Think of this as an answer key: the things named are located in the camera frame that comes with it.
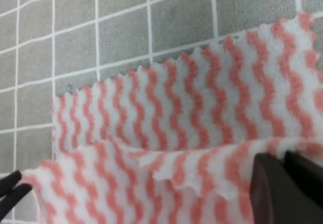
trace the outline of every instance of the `dish cloth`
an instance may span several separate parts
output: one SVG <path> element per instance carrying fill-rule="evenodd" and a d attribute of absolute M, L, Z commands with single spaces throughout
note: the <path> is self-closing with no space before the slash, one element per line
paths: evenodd
<path fill-rule="evenodd" d="M 53 101 L 56 161 L 23 172 L 41 223 L 253 223 L 259 152 L 323 165 L 323 88 L 300 13 Z"/>

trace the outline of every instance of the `pink wavy stripe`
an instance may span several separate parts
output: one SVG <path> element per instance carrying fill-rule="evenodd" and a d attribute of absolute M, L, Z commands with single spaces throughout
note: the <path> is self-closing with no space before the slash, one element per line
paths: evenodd
<path fill-rule="evenodd" d="M 89 86 L 84 86 L 83 89 L 86 95 L 86 101 L 83 105 L 84 115 L 89 123 L 89 129 L 86 131 L 86 144 L 92 143 L 92 135 L 94 130 L 94 116 L 90 110 L 90 105 L 93 101 L 92 90 Z"/>
<path fill-rule="evenodd" d="M 146 192 L 148 198 L 151 200 L 151 204 L 153 205 L 153 214 L 149 219 L 149 224 L 157 224 L 158 217 L 161 213 L 162 209 L 162 197 L 155 192 L 155 180 L 152 175 L 149 175 L 146 182 Z"/>
<path fill-rule="evenodd" d="M 280 138 L 273 138 L 269 140 L 267 145 L 267 152 L 272 156 L 277 156 L 277 149 L 281 145 Z"/>
<path fill-rule="evenodd" d="M 217 222 L 223 224 L 231 223 L 228 216 L 228 201 L 220 195 L 218 195 L 216 200 L 214 214 Z"/>
<path fill-rule="evenodd" d="M 70 117 L 72 122 L 74 123 L 75 126 L 75 131 L 72 135 L 72 147 L 73 149 L 76 149 L 77 145 L 78 145 L 78 141 L 77 138 L 79 136 L 79 134 L 81 133 L 81 123 L 80 120 L 75 116 L 75 111 L 77 108 L 77 101 L 78 101 L 78 92 L 76 91 L 73 94 L 73 103 L 72 103 L 72 107 L 70 109 Z"/>
<path fill-rule="evenodd" d="M 209 136 L 207 128 L 200 123 L 199 113 L 203 110 L 203 97 L 194 89 L 194 78 L 198 75 L 198 66 L 195 60 L 187 53 L 181 55 L 182 60 L 186 63 L 188 68 L 188 75 L 184 79 L 185 91 L 190 95 L 194 102 L 194 107 L 190 112 L 190 121 L 199 136 L 199 144 L 197 148 L 206 148 L 209 145 Z"/>
<path fill-rule="evenodd" d="M 145 119 L 145 110 L 143 105 L 137 100 L 137 92 L 139 91 L 139 79 L 138 75 L 134 71 L 129 71 L 128 76 L 132 80 L 132 90 L 129 92 L 130 102 L 136 107 L 137 110 L 137 119 L 133 123 L 133 128 L 135 130 L 135 134 L 140 139 L 141 147 L 144 149 L 148 148 L 148 137 L 146 134 L 142 132 L 141 124 Z"/>
<path fill-rule="evenodd" d="M 97 188 L 94 183 L 87 182 L 82 174 L 82 171 L 86 168 L 83 154 L 75 152 L 71 155 L 75 162 L 77 170 L 74 172 L 75 183 L 84 189 L 88 194 L 88 201 L 85 203 L 86 209 L 91 217 L 96 219 L 98 224 L 106 224 L 105 215 L 96 208 L 95 202 L 98 199 Z"/>
<path fill-rule="evenodd" d="M 183 206 L 183 194 L 181 190 L 175 190 L 170 181 L 166 181 L 166 187 L 168 191 L 173 194 L 172 197 L 175 205 L 168 215 L 168 222 L 169 224 L 177 224 L 178 212 Z"/>
<path fill-rule="evenodd" d="M 61 133 L 61 136 L 59 138 L 59 148 L 60 148 L 61 152 L 66 152 L 65 139 L 66 139 L 66 136 L 67 136 L 67 124 L 66 124 L 66 122 L 64 121 L 64 118 L 63 118 L 63 112 L 66 109 L 65 97 L 59 97 L 59 100 L 60 100 L 60 109 L 58 111 L 57 118 L 58 118 L 58 122 L 61 125 L 61 129 L 62 129 L 62 133 Z"/>
<path fill-rule="evenodd" d="M 246 128 L 247 139 L 256 139 L 258 136 L 257 126 L 248 118 L 246 113 L 246 107 L 250 104 L 249 88 L 239 77 L 241 67 L 244 64 L 243 53 L 239 47 L 234 45 L 231 37 L 227 37 L 223 45 L 232 56 L 233 64 L 229 71 L 230 80 L 239 90 L 239 103 L 236 106 L 237 120 Z"/>
<path fill-rule="evenodd" d="M 66 193 L 62 182 L 64 181 L 64 174 L 60 166 L 52 161 L 44 160 L 41 163 L 41 167 L 48 169 L 55 176 L 55 180 L 51 182 L 52 189 L 58 197 L 67 201 L 68 209 L 65 211 L 66 219 L 69 223 L 85 224 L 85 222 L 78 218 L 75 214 L 76 197 L 72 193 Z"/>
<path fill-rule="evenodd" d="M 312 15 L 307 12 L 301 12 L 298 14 L 298 22 L 303 30 L 309 34 L 311 42 L 314 44 L 316 41 L 316 34 L 311 30 Z"/>
<path fill-rule="evenodd" d="M 318 59 L 319 53 L 317 53 L 314 49 L 305 52 L 306 66 L 310 68 L 313 74 L 317 75 L 317 79 L 319 81 L 323 81 L 323 73 L 316 68 Z"/>
<path fill-rule="evenodd" d="M 204 199 L 197 198 L 196 200 L 197 201 L 192 205 L 190 210 L 191 223 L 202 224 Z"/>
<path fill-rule="evenodd" d="M 266 43 L 262 42 L 257 32 L 246 31 L 247 42 L 255 47 L 257 51 L 257 60 L 252 65 L 253 73 L 259 84 L 264 90 L 263 99 L 259 103 L 262 117 L 271 122 L 273 135 L 277 137 L 285 136 L 284 122 L 280 117 L 276 117 L 272 111 L 272 102 L 275 98 L 275 85 L 270 77 L 266 76 L 263 71 L 264 64 L 268 62 L 268 50 Z"/>
<path fill-rule="evenodd" d="M 172 90 L 172 87 L 176 82 L 177 69 L 171 59 L 167 60 L 164 63 L 164 66 L 166 67 L 169 76 L 168 81 L 164 84 L 165 93 L 166 96 L 171 99 L 173 104 L 173 111 L 170 115 L 170 126 L 172 130 L 175 130 L 177 132 L 178 145 L 176 147 L 176 150 L 185 150 L 187 149 L 186 131 L 178 122 L 179 115 L 182 113 L 181 98 L 174 94 Z"/>
<path fill-rule="evenodd" d="M 219 148 L 210 150 L 209 152 L 203 154 L 197 164 L 197 171 L 201 177 L 202 184 L 202 197 L 207 196 L 207 194 L 216 187 L 212 174 L 208 171 L 208 166 L 210 165 L 209 161 L 212 157 L 217 155 Z"/>
<path fill-rule="evenodd" d="M 40 224 L 45 224 L 45 218 L 46 224 L 54 224 L 54 218 L 55 216 L 57 216 L 57 211 L 50 202 L 47 202 L 42 198 L 42 186 L 38 181 L 38 178 L 35 175 L 23 176 L 21 182 L 31 184 L 33 186 L 33 189 L 36 190 L 39 208 L 41 208 L 41 211 L 39 213 Z"/>
<path fill-rule="evenodd" d="M 157 84 L 157 73 L 152 68 L 144 69 L 144 72 L 146 72 L 149 78 L 149 83 L 147 84 L 145 91 L 148 99 L 153 103 L 155 108 L 155 113 L 151 120 L 152 129 L 157 135 L 159 141 L 159 150 L 168 150 L 166 132 L 163 131 L 159 126 L 159 119 L 163 117 L 163 107 L 160 99 L 158 99 L 154 93 Z"/>
<path fill-rule="evenodd" d="M 204 206 L 207 204 L 206 202 L 206 198 L 207 195 L 216 188 L 216 183 L 214 181 L 214 177 L 213 175 L 208 171 L 208 166 L 210 166 L 210 160 L 212 157 L 214 157 L 215 155 L 218 154 L 219 152 L 219 148 L 215 148 L 213 150 L 210 150 L 209 152 L 203 154 L 197 164 L 197 170 L 198 170 L 198 174 L 201 177 L 201 184 L 202 184 L 202 190 L 201 190 L 201 195 L 202 195 L 202 202 L 200 203 L 200 206 L 202 207 L 202 209 L 204 208 Z M 226 200 L 222 200 L 222 201 L 218 201 L 216 202 L 216 205 L 222 209 L 222 211 L 224 211 L 225 213 L 227 212 L 227 203 Z M 216 219 L 217 220 L 224 220 L 224 216 L 221 214 L 219 215 L 219 213 L 215 212 L 216 215 Z"/>
<path fill-rule="evenodd" d="M 191 154 L 190 151 L 184 151 L 180 153 L 174 161 L 175 170 L 172 176 L 172 182 L 175 187 L 184 184 L 184 181 L 186 179 L 186 171 L 185 171 L 184 165 L 185 165 L 186 158 L 190 154 Z"/>
<path fill-rule="evenodd" d="M 117 130 L 117 137 L 121 138 L 124 142 L 130 143 L 130 140 L 126 137 L 124 133 L 124 126 L 127 121 L 127 111 L 126 109 L 120 104 L 120 97 L 123 92 L 123 82 L 122 78 L 115 77 L 114 83 L 116 87 L 116 91 L 113 95 L 113 106 L 119 113 L 119 122 L 117 123 L 116 130 Z"/>
<path fill-rule="evenodd" d="M 136 214 L 136 218 L 133 222 L 131 222 L 131 224 L 140 223 L 143 218 L 144 207 L 143 203 L 135 196 L 135 188 L 138 186 L 136 173 L 129 168 L 123 160 L 122 152 L 114 138 L 109 136 L 108 140 L 114 145 L 117 165 L 128 175 L 129 178 L 129 185 L 126 189 L 128 204 L 133 206 Z"/>
<path fill-rule="evenodd" d="M 100 92 L 101 92 L 101 96 L 98 100 L 98 108 L 99 108 L 99 111 L 100 111 L 102 118 L 103 118 L 103 124 L 100 129 L 100 136 L 101 136 L 101 139 L 105 139 L 107 129 L 109 128 L 109 121 L 110 121 L 109 112 L 104 107 L 104 101 L 106 98 L 107 88 L 106 88 L 106 84 L 104 84 L 104 83 L 99 82 L 98 85 L 99 85 Z"/>
<path fill-rule="evenodd" d="M 301 109 L 298 103 L 298 97 L 304 90 L 303 82 L 301 77 L 290 69 L 290 59 L 296 51 L 296 42 L 294 36 L 285 31 L 283 21 L 284 19 L 280 19 L 272 26 L 272 34 L 284 43 L 284 51 L 279 58 L 279 66 L 281 73 L 290 83 L 290 93 L 286 97 L 286 107 L 298 120 L 301 126 L 301 136 L 309 137 L 313 134 L 312 118 L 309 113 Z"/>
<path fill-rule="evenodd" d="M 298 143 L 299 151 L 302 155 L 312 158 L 321 158 L 323 156 L 323 145 L 320 142 L 303 141 Z"/>
<path fill-rule="evenodd" d="M 217 97 L 217 104 L 211 111 L 213 122 L 221 129 L 221 144 L 229 144 L 233 142 L 232 129 L 231 126 L 228 125 L 222 118 L 222 112 L 226 107 L 227 101 L 226 91 L 224 89 L 221 89 L 214 81 L 216 76 L 221 73 L 220 59 L 219 56 L 215 54 L 210 48 L 203 50 L 202 55 L 207 58 L 210 65 L 210 70 L 206 76 L 206 84 L 216 94 Z"/>
<path fill-rule="evenodd" d="M 249 183 L 240 176 L 240 165 L 248 158 L 248 152 L 254 141 L 241 143 L 225 160 L 225 177 L 230 180 L 239 191 L 240 211 L 246 220 L 252 220 L 252 213 L 248 202 Z"/>
<path fill-rule="evenodd" d="M 116 177 L 105 169 L 104 163 L 108 159 L 107 152 L 103 143 L 97 142 L 93 145 L 98 155 L 98 160 L 95 163 L 97 174 L 106 180 L 109 185 L 109 191 L 105 195 L 106 203 L 109 208 L 115 213 L 117 224 L 124 224 L 125 210 L 117 202 L 116 192 L 119 190 Z"/>
<path fill-rule="evenodd" d="M 314 93 L 314 102 L 316 108 L 323 113 L 323 90 L 319 89 Z"/>

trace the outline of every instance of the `wavy striped cloth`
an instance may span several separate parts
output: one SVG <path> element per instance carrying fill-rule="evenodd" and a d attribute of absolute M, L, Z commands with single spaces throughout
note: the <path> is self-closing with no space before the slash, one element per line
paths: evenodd
<path fill-rule="evenodd" d="M 323 165 L 312 17 L 280 19 L 53 101 L 40 223 L 253 223 L 259 152 Z"/>

